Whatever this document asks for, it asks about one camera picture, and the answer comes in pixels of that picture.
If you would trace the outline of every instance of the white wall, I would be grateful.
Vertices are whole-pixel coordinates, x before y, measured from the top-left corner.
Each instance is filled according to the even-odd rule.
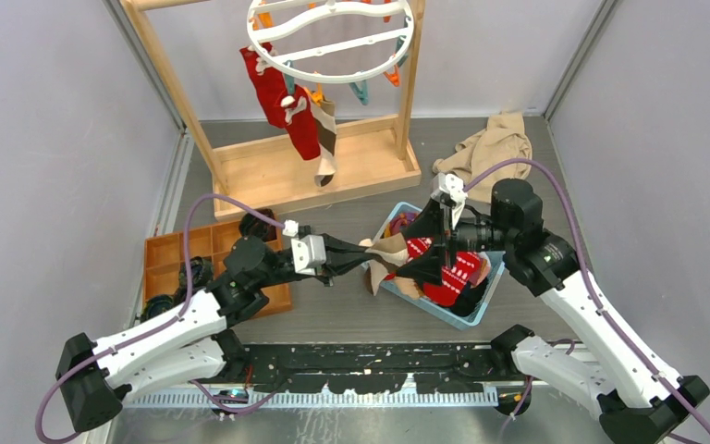
[[[127,321],[177,139],[102,2],[0,2],[0,443],[37,442],[68,337]]]
[[[601,286],[710,387],[710,2],[624,0],[551,123]]]
[[[238,52],[248,44],[248,4],[212,0],[149,13],[201,119],[264,118]],[[599,5],[600,0],[429,0],[414,114],[543,112]],[[279,41],[277,49],[286,53],[398,26],[396,18],[387,25],[381,18],[329,18]],[[299,67],[330,74],[355,72],[377,66],[394,49],[394,43],[379,43]],[[347,85],[325,88],[341,116],[398,110],[398,88],[385,78],[371,80],[369,90],[371,103],[362,106]]]

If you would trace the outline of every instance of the orange wooden organizer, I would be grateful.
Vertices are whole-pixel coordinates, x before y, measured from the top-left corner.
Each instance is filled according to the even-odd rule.
[[[201,256],[214,263],[214,276],[225,271],[224,260],[233,244],[240,238],[238,222],[226,222],[195,228],[189,233],[191,257]],[[276,240],[267,242],[274,251],[282,250],[281,233]],[[183,233],[172,233],[145,240],[145,284],[142,301],[145,304],[153,296],[169,294],[178,289],[178,271],[183,266]],[[270,302],[255,317],[275,315],[292,310],[289,284],[263,289]]]

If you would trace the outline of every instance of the blue basket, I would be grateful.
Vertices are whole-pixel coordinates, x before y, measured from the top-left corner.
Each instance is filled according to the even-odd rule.
[[[382,224],[382,227],[380,227],[379,231],[377,231],[377,235],[374,237],[374,242],[377,242],[380,238],[382,238],[383,233],[385,233],[385,228],[387,228],[387,224],[389,224],[394,217],[396,217],[399,213],[410,212],[420,213],[421,209],[406,202],[397,203],[396,207],[393,208],[393,211],[390,213],[390,216],[387,217],[385,223]],[[425,296],[418,300],[414,300],[410,296],[402,293],[396,284],[390,280],[384,280],[380,284],[380,287],[390,291],[391,293],[397,294],[397,296],[404,301],[417,306],[426,313],[442,319],[451,326],[458,328],[459,330],[465,330],[467,328],[477,326],[480,324],[480,321],[483,320],[485,309],[488,307],[488,303],[494,296],[496,283],[499,282],[499,279],[502,277],[502,272],[505,270],[505,263],[502,261],[502,256],[505,252],[487,252],[486,254],[488,254],[488,259],[491,261],[491,271],[488,273],[488,286],[485,288],[485,295],[481,301],[478,302],[475,310],[467,317],[456,316],[455,314],[450,313],[447,308],[440,307]]]

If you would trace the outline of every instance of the metal frame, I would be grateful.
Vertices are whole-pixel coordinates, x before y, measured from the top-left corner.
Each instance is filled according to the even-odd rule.
[[[543,113],[545,120],[550,121],[554,117],[554,114],[559,109],[562,101],[565,99],[570,85],[575,80],[576,76],[578,76],[581,67],[589,57],[589,54],[592,53],[594,46],[600,40],[600,37],[603,35],[608,22],[614,15],[614,11],[617,6],[621,4],[621,2],[622,0],[603,0],[603,3],[597,9],[592,23],[583,35],[581,44],[573,55],[573,58],[570,60],[567,69],[565,69],[565,73],[562,75],[562,79],[559,81],[557,89],[554,91],[554,95],[551,96],[551,101],[545,108],[545,112]]]
[[[121,2],[118,0],[103,0],[102,3],[104,3],[107,10],[110,11],[110,15],[113,16],[113,20],[116,22],[116,25],[124,35],[124,40],[127,41],[129,49],[132,50],[132,54],[135,55],[138,64],[142,68],[143,72],[145,72],[145,75],[148,77],[148,81],[153,86],[153,89],[157,94],[159,94],[159,98],[165,105],[167,113],[169,113],[170,117],[173,119],[173,123],[176,124],[178,131],[183,131],[186,128],[186,125],[183,123],[183,119],[176,108],[176,104],[174,104],[170,98],[170,93],[167,92],[165,84],[162,83],[162,79],[159,77],[159,73],[156,71],[156,67],[153,65],[151,58],[148,57],[148,53],[142,45],[140,37],[138,37],[137,32],[135,32],[134,27],[132,27],[132,24],[129,22],[129,18],[127,17],[127,13],[124,11],[123,6],[121,6]]]

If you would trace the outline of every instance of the red sock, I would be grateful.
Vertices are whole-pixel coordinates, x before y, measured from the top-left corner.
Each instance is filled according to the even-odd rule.
[[[303,88],[296,87],[295,103],[279,109],[284,113],[284,123],[287,125],[287,133],[292,145],[300,154],[303,160],[312,160],[320,155],[320,141],[317,139],[317,123],[312,115],[312,100],[303,91]]]
[[[270,43],[263,43],[263,48],[271,51],[273,46]],[[255,51],[250,51],[249,48],[240,48],[240,54],[246,63],[246,71],[249,73],[249,79],[254,85],[257,100],[263,108],[268,123],[277,128],[284,128],[286,126],[284,109],[279,106],[281,99],[287,95],[284,76],[281,71],[272,67],[265,68],[262,73],[258,71],[257,58],[259,54]]]

